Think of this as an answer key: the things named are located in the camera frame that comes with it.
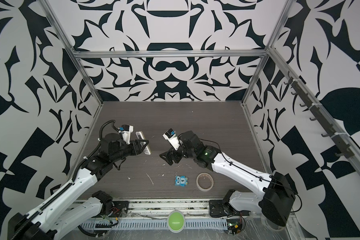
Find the white remote control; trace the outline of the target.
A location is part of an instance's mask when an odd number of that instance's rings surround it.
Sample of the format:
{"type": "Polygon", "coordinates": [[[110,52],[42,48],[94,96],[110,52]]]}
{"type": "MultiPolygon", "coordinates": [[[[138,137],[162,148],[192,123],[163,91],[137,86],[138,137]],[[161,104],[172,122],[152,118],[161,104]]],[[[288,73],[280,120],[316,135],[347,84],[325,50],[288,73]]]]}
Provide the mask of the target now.
{"type": "Polygon", "coordinates": [[[136,136],[137,136],[138,140],[140,141],[140,145],[142,147],[142,150],[143,150],[144,154],[151,155],[152,151],[151,151],[151,149],[149,147],[149,141],[146,140],[143,132],[142,131],[136,132],[136,136]]]}

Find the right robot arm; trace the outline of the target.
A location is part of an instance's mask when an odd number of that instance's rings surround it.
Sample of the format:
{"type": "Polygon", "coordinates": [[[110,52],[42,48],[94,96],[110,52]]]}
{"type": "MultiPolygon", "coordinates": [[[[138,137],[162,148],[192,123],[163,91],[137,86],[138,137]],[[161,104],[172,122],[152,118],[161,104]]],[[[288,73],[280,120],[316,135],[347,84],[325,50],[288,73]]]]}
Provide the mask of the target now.
{"type": "Polygon", "coordinates": [[[183,158],[192,159],[199,167],[229,177],[254,193],[253,198],[246,199],[239,191],[229,191],[224,204],[231,215],[240,211],[260,212],[275,226],[287,225],[298,193],[286,176],[250,168],[230,158],[219,146],[205,145],[193,131],[177,135],[169,129],[163,137],[171,148],[160,154],[160,158],[169,165],[177,164],[183,158]]]}

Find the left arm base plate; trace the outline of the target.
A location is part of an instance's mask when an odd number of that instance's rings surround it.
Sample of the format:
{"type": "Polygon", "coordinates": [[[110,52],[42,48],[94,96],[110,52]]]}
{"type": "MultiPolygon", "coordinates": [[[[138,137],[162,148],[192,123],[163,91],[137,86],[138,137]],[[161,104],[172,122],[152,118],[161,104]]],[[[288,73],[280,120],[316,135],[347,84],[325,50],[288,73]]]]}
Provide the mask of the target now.
{"type": "Polygon", "coordinates": [[[106,211],[109,218],[120,218],[129,212],[129,201],[113,201],[110,210],[106,211]]]}

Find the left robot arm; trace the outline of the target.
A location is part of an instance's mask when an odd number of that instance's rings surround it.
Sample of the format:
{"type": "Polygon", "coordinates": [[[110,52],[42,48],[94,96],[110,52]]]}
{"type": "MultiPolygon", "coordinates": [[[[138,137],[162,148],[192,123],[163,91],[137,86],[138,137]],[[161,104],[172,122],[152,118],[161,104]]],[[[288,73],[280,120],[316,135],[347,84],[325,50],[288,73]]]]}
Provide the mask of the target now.
{"type": "Polygon", "coordinates": [[[104,128],[114,123],[110,120],[101,126],[98,145],[79,163],[70,180],[27,214],[18,213],[10,219],[9,240],[60,240],[86,220],[112,213],[113,198],[103,191],[94,193],[71,211],[67,208],[112,168],[120,169],[117,162],[138,156],[148,147],[149,140],[131,140],[134,128],[130,125],[113,127],[114,132],[104,136],[104,128]]]}

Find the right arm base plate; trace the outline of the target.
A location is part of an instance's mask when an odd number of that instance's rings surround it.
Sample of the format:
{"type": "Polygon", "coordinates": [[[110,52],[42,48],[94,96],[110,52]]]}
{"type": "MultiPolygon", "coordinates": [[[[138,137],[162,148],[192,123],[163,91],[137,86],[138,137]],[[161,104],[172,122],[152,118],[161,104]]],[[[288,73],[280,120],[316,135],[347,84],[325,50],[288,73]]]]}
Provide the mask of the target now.
{"type": "Polygon", "coordinates": [[[209,215],[212,218],[222,218],[222,217],[235,217],[235,216],[249,216],[250,211],[235,210],[227,201],[224,200],[209,200],[209,215]]]}

